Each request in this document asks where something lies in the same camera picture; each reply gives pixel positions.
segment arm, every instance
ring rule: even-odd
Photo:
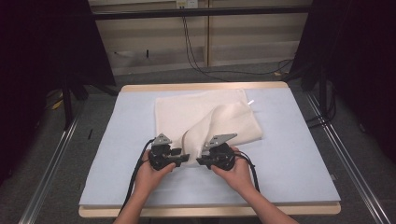
[[[238,151],[236,147],[233,147],[233,150],[235,152]],[[211,166],[211,169],[245,199],[256,212],[262,223],[297,223],[270,203],[254,188],[250,178],[248,163],[245,160],[236,157],[235,166],[230,171],[221,170],[214,165]]]
[[[148,159],[149,150],[147,150],[143,155],[143,161],[147,161]],[[150,193],[160,185],[163,177],[172,172],[175,166],[176,165],[174,163],[171,163],[160,171],[156,171],[151,167],[149,162],[143,162],[137,172],[136,181],[134,182],[134,192],[117,219],[114,221],[114,224],[138,223],[140,212],[142,211]]]

